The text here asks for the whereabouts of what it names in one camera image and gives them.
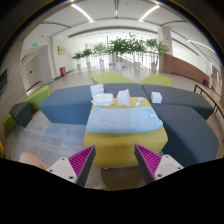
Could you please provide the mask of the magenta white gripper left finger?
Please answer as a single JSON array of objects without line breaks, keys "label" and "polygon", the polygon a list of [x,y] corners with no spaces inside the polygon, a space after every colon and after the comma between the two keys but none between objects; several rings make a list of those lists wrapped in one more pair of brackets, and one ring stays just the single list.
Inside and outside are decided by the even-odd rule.
[{"label": "magenta white gripper left finger", "polygon": [[84,187],[95,155],[95,146],[90,146],[69,158],[61,157],[47,171]]}]

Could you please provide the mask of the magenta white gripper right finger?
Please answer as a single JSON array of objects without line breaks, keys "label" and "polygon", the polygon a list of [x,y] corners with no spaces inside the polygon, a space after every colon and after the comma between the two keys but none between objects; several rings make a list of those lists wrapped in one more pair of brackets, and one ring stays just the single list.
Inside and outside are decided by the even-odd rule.
[{"label": "magenta white gripper right finger", "polygon": [[174,172],[183,169],[172,156],[160,155],[146,147],[136,144],[134,154],[142,170],[146,184],[160,180]]}]

